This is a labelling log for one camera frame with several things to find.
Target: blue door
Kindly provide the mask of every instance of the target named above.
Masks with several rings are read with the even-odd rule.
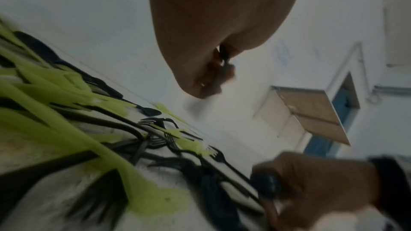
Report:
[[[349,103],[349,92],[345,88],[340,88],[337,92],[337,95],[333,99],[333,107],[337,112],[337,116],[340,119],[341,123],[344,125],[348,114],[350,112],[350,103]],[[313,136],[308,143],[307,147],[304,150],[305,154],[316,155],[321,157],[326,157],[329,152],[333,141],[328,138],[321,136]]]

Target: dark sleeve cuff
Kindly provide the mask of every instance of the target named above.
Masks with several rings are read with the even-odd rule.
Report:
[[[395,220],[403,230],[411,231],[411,189],[406,173],[395,159],[371,158],[381,183],[381,198],[375,205]]]

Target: sleeve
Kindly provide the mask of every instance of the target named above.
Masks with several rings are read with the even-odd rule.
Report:
[[[411,231],[411,157],[371,158],[381,181],[381,199],[376,205],[404,231]]]

